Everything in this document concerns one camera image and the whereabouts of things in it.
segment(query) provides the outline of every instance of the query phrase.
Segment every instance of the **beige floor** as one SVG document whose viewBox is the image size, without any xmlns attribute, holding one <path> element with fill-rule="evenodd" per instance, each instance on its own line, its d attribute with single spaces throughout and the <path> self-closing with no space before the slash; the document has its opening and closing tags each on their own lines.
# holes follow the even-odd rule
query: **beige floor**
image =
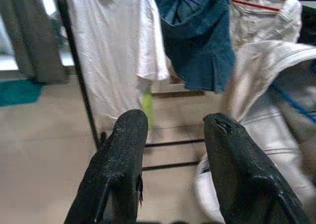
<svg viewBox="0 0 316 224">
<path fill-rule="evenodd" d="M 148 142 L 203 137 L 202 119 L 218 112 L 220 96 L 155 97 Z M 63 223 L 94 154 L 79 85 L 50 85 L 31 105 L 0 108 L 0 218 L 4 224 Z M 196 161 L 204 144 L 146 149 L 143 166 Z M 208 221 L 194 194 L 196 167 L 143 172 L 138 220 L 170 224 Z"/>
</svg>

